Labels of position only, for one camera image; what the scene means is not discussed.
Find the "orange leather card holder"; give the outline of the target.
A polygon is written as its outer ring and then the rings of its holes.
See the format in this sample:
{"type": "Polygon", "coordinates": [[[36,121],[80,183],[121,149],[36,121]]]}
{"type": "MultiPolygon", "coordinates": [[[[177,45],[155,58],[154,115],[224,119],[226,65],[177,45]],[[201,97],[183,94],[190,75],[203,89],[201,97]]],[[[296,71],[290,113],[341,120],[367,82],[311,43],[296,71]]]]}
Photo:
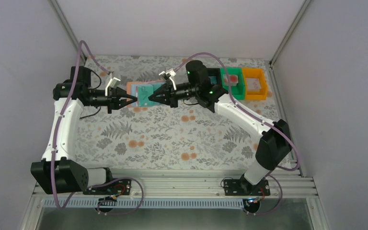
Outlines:
{"type": "Polygon", "coordinates": [[[132,81],[132,82],[128,82],[126,84],[126,92],[135,96],[137,95],[136,93],[136,87],[140,84],[149,84],[149,83],[154,83],[154,82],[157,82],[157,83],[163,83],[163,81],[152,81],[152,82],[139,82],[139,81],[132,81]]]}

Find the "teal credit card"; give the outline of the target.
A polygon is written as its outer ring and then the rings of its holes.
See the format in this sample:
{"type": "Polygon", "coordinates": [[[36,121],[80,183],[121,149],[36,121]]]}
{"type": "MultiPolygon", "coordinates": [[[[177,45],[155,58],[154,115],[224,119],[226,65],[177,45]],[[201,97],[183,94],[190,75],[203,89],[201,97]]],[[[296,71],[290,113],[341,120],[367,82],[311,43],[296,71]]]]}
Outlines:
{"type": "Polygon", "coordinates": [[[138,107],[152,107],[159,105],[158,102],[153,102],[149,99],[149,97],[159,89],[163,83],[149,83],[149,84],[140,84],[136,87],[136,97],[138,98],[138,107]]]}

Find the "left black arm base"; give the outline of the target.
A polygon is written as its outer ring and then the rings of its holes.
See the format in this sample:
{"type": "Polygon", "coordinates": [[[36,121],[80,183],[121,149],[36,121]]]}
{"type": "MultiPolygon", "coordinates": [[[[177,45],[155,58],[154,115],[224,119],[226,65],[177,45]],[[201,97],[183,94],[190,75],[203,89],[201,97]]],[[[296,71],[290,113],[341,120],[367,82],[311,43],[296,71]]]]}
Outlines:
{"type": "Polygon", "coordinates": [[[118,179],[114,181],[109,168],[88,169],[88,185],[83,191],[84,195],[103,195],[98,203],[101,206],[112,206],[116,204],[117,198],[121,195],[130,195],[132,184],[131,179],[118,179]]]}

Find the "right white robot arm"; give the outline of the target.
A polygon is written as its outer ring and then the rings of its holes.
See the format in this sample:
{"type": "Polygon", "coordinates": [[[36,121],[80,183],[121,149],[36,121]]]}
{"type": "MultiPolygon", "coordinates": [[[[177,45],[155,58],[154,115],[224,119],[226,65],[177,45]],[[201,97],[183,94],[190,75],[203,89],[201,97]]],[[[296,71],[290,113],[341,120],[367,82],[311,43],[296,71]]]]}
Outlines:
{"type": "Polygon", "coordinates": [[[176,108],[179,100],[195,98],[201,107],[229,119],[257,139],[255,161],[240,178],[245,185],[257,185],[291,152],[288,123],[282,119],[273,121],[244,107],[223,86],[211,83],[211,69],[201,61],[192,60],[185,69],[188,82],[181,84],[174,82],[175,70],[161,72],[166,82],[149,100],[176,108]]]}

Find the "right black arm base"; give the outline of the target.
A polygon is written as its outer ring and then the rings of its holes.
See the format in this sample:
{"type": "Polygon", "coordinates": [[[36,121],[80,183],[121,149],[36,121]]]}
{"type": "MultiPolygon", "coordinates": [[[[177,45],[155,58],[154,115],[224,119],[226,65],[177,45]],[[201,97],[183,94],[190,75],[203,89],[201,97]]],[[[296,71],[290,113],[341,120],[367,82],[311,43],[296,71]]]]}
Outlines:
{"type": "Polygon", "coordinates": [[[239,179],[224,177],[220,186],[223,188],[225,196],[245,196],[242,199],[242,205],[246,214],[257,214],[262,200],[271,195],[268,180],[265,178],[253,185],[245,179],[244,175],[239,179]]]}

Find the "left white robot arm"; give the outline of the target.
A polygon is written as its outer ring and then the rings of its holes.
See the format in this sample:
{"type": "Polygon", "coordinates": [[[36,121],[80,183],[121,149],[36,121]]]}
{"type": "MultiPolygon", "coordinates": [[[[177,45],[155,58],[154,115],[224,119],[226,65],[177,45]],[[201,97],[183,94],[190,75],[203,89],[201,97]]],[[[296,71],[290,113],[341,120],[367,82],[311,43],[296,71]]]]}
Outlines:
{"type": "Polygon", "coordinates": [[[92,88],[93,71],[71,67],[70,79],[53,89],[55,115],[47,148],[41,161],[31,164],[31,174],[46,194],[85,192],[89,187],[112,180],[109,168],[86,168],[75,162],[78,123],[84,107],[106,107],[108,113],[138,99],[125,90],[109,86],[92,88]]]}

